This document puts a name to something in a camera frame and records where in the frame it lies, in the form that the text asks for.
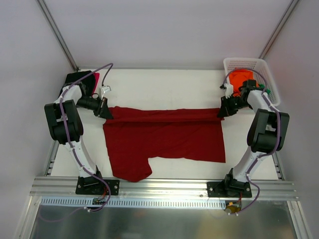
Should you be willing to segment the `aluminium corner post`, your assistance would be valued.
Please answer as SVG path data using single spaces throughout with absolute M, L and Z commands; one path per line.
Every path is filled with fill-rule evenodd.
M 70 52 L 67 43 L 64 39 L 64 37 L 62 36 L 62 33 L 46 3 L 45 0 L 36 0 L 35 1 L 40 9 L 40 11 L 42 12 L 45 20 L 47 21 L 54 37 L 56 38 L 63 54 L 65 55 L 70 67 L 72 68 L 73 71 L 77 72 L 79 70 L 79 67 L 72 55 L 72 53 Z
M 274 28 L 273 32 L 271 33 L 268 41 L 266 42 L 263 50 L 259 55 L 259 59 L 265 59 L 269 52 L 271 51 L 273 45 L 275 44 L 277 38 L 281 34 L 282 30 L 284 29 L 285 25 L 290 20 L 291 16 L 293 15 L 294 11 L 296 10 L 297 6 L 299 5 L 300 0 L 291 0 L 285 9 L 283 15 L 281 16 L 279 22 L 277 23 L 276 27 Z

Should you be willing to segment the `white plastic basket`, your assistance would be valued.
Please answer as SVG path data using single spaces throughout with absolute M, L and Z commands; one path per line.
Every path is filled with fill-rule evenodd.
M 275 80 L 265 60 L 258 58 L 228 57 L 223 60 L 223 64 L 226 75 L 233 70 L 237 70 L 230 75 L 233 76 L 237 73 L 241 75 L 246 74 L 247 76 L 252 76 L 252 79 L 256 80 L 257 85 L 265 87 L 265 84 L 267 84 L 266 92 L 272 104 L 278 106 L 281 103 Z

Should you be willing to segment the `aluminium left table rail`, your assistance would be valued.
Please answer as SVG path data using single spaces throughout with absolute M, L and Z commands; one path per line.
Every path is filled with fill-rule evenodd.
M 45 168 L 45 171 L 44 171 L 44 174 L 43 174 L 44 176 L 50 176 L 51 175 L 52 169 L 53 169 L 53 166 L 54 166 L 54 162 L 55 162 L 55 159 L 56 159 L 56 155 L 57 155 L 57 152 L 58 152 L 58 148 L 59 148 L 58 141 L 53 141 L 52 145 L 50 147 L 50 150 L 49 150 L 47 164 L 46 164 L 46 168 Z

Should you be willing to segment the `aluminium table rail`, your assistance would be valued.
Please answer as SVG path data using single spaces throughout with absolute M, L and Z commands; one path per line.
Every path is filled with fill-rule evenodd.
M 272 155 L 272 158 L 273 158 L 273 162 L 274 162 L 274 166 L 276 169 L 276 174 L 277 174 L 278 179 L 285 181 L 284 171 L 283 171 L 282 166 L 281 166 L 281 159 L 280 159 L 279 153 L 275 152 Z
M 44 174 L 43 174 L 44 176 L 50 176 L 51 175 L 52 169 L 53 169 L 53 166 L 54 166 L 54 162 L 55 162 L 55 159 L 56 159 L 56 155 L 57 155 L 57 152 L 58 152 L 58 148 L 59 148 L 58 141 L 53 141 L 52 145 L 50 147 L 50 150 L 49 150 L 47 164 L 46 164 L 46 168 L 45 168 L 45 171 L 44 171 Z

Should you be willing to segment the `aluminium right table rail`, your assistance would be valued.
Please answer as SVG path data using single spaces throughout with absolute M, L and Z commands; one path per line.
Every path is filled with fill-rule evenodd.
M 278 179 L 285 181 L 284 171 L 283 171 L 282 166 L 281 166 L 281 159 L 280 159 L 279 153 L 275 152 L 272 155 L 272 158 L 273 158 L 273 162 L 274 162 L 274 166 L 276 169 L 276 174 L 277 174 Z

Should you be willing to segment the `dark red t shirt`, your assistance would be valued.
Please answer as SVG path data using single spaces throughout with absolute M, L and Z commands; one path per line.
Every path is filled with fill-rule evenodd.
M 138 110 L 113 107 L 103 124 L 113 176 L 138 182 L 150 158 L 226 161 L 219 109 Z

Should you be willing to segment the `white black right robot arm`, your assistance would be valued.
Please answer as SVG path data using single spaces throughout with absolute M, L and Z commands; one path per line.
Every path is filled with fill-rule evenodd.
M 224 193 L 228 197 L 250 192 L 250 174 L 265 157 L 282 149 L 290 121 L 289 114 L 279 111 L 255 80 L 244 81 L 239 90 L 238 96 L 221 98 L 221 108 L 217 115 L 219 118 L 229 117 L 242 108 L 250 108 L 255 113 L 247 134 L 248 148 L 245 154 L 213 188 L 214 192 Z

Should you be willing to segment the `aluminium left corner post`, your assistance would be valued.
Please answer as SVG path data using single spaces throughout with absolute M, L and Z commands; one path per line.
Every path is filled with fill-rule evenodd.
M 45 0 L 36 0 L 35 1 L 40 9 L 40 11 L 42 12 L 45 20 L 47 21 L 54 37 L 56 38 L 63 54 L 65 55 L 70 67 L 72 68 L 73 71 L 77 72 L 79 70 L 79 67 L 72 55 L 72 53 L 70 52 L 67 43 L 64 39 L 64 37 L 62 36 L 62 33 L 46 3 Z

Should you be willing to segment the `green t shirt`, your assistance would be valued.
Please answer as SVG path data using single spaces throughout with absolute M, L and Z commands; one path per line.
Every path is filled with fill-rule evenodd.
M 268 88 L 266 88 L 264 84 L 258 84 L 258 89 L 259 89 L 260 91 L 265 90 L 265 92 L 266 92 L 268 95 L 271 93 L 271 91 L 270 91 Z

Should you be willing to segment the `orange t shirt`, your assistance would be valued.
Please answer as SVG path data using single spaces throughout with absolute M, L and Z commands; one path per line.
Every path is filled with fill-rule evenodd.
M 229 75 L 229 83 L 234 87 L 233 96 L 240 96 L 240 87 L 247 80 L 254 80 L 254 75 L 252 71 L 249 70 L 237 70 Z

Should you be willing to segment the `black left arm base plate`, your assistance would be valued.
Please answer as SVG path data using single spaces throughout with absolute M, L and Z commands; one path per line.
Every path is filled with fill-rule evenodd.
M 78 177 L 75 194 L 77 195 L 98 195 L 102 196 L 104 192 L 106 195 L 111 193 L 112 196 L 119 194 L 120 181 L 111 179 L 104 179 L 105 183 L 93 177 Z

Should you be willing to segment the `aluminium front mounting rail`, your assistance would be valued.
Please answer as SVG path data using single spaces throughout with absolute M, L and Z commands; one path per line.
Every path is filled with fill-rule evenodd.
M 75 196 L 78 179 L 76 177 L 36 177 L 32 184 L 32 196 Z M 137 183 L 120 180 L 119 198 L 145 199 L 227 199 L 209 197 L 207 193 L 208 180 L 186 179 L 145 179 Z M 253 200 L 259 186 L 259 200 L 298 201 L 300 199 L 294 182 L 281 180 L 255 180 L 251 184 Z

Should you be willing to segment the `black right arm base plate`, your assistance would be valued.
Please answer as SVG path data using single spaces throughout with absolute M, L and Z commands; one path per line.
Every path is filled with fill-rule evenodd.
M 227 184 L 224 181 L 221 182 L 208 182 L 207 193 L 209 197 L 220 197 L 220 198 L 252 198 L 252 191 L 250 184 L 246 183 L 235 183 L 235 185 Z

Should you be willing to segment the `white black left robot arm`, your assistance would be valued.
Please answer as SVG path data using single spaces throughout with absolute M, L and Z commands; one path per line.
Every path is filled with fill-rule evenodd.
M 98 118 L 113 119 L 108 99 L 92 97 L 82 84 L 65 84 L 58 99 L 46 104 L 44 111 L 52 139 L 68 150 L 77 165 L 79 188 L 87 188 L 92 194 L 99 194 L 104 189 L 104 182 L 84 144 L 84 127 L 78 113 L 79 107 L 91 110 Z

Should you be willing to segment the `aluminium right corner post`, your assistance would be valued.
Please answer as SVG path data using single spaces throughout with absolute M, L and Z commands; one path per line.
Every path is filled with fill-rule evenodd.
M 266 42 L 263 50 L 259 55 L 259 59 L 265 59 L 269 52 L 271 51 L 273 45 L 275 44 L 277 38 L 281 34 L 282 30 L 284 29 L 285 25 L 290 20 L 291 16 L 293 15 L 294 11 L 296 10 L 297 6 L 299 5 L 300 0 L 291 0 L 285 9 L 283 15 L 281 16 L 279 22 L 277 23 L 276 27 L 274 28 L 273 32 L 271 33 L 268 41 Z

